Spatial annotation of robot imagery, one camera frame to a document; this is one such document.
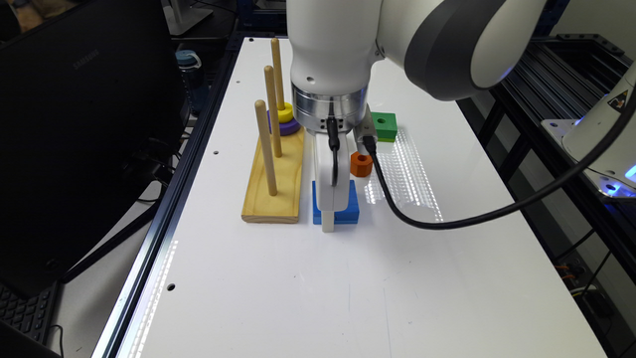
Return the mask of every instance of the blue block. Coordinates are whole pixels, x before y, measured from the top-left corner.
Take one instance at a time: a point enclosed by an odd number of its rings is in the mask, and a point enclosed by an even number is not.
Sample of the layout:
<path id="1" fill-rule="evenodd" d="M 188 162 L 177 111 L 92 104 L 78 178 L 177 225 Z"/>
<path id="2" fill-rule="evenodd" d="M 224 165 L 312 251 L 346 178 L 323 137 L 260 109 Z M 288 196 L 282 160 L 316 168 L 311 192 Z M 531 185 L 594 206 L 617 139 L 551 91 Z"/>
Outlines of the blue block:
<path id="1" fill-rule="evenodd" d="M 322 217 L 320 216 L 320 210 L 316 204 L 316 182 L 311 182 L 311 193 L 314 204 L 314 224 L 322 225 Z M 349 206 L 347 209 L 336 212 L 334 214 L 335 224 L 358 224 L 358 217 L 360 217 L 360 207 L 358 206 L 358 195 L 356 194 L 356 183 L 353 180 L 349 181 Z"/>

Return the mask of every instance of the green block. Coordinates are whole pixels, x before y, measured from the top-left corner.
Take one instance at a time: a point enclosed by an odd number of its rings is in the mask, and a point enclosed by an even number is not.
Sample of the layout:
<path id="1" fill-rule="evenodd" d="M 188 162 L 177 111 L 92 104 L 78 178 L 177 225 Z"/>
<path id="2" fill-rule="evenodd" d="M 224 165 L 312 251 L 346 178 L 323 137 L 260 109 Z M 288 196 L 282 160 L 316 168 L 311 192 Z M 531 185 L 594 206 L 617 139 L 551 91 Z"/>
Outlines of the green block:
<path id="1" fill-rule="evenodd" d="M 378 133 L 378 141 L 395 142 L 398 135 L 398 121 L 394 113 L 371 112 Z"/>

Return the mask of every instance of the monitor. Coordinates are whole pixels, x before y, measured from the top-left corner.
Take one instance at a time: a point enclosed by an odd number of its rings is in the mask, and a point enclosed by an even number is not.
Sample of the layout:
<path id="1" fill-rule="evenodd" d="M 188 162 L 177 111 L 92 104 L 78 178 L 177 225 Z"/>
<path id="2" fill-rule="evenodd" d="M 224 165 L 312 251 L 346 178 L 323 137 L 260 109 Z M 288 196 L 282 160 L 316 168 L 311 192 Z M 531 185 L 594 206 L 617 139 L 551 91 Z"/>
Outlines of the monitor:
<path id="1" fill-rule="evenodd" d="M 159 0 L 90 0 L 0 46 L 0 281 L 38 294 L 172 155 L 185 93 Z"/>

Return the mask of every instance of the purple ring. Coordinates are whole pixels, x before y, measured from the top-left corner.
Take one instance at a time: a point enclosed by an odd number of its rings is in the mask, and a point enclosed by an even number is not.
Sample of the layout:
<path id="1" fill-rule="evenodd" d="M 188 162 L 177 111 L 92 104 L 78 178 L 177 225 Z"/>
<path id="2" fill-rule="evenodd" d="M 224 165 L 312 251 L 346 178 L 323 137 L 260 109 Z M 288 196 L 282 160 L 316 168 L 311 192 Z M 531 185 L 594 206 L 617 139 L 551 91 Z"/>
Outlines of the purple ring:
<path id="1" fill-rule="evenodd" d="M 269 123 L 269 133 L 271 133 L 271 123 L 269 122 L 269 110 L 267 111 L 267 122 Z M 286 123 L 279 123 L 280 136 L 290 135 L 300 129 L 300 123 L 295 118 L 292 118 Z"/>

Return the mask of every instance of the orange ring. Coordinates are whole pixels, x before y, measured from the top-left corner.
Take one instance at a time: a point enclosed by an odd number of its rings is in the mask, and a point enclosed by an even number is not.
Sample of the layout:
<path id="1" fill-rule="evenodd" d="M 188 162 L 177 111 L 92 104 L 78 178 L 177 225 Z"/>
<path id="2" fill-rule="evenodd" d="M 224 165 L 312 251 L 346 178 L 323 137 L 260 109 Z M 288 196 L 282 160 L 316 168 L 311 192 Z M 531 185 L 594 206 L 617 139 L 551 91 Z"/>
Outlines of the orange ring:
<path id="1" fill-rule="evenodd" d="M 351 154 L 351 174 L 359 178 L 364 178 L 371 174 L 374 168 L 374 161 L 371 155 L 362 155 L 359 152 Z"/>

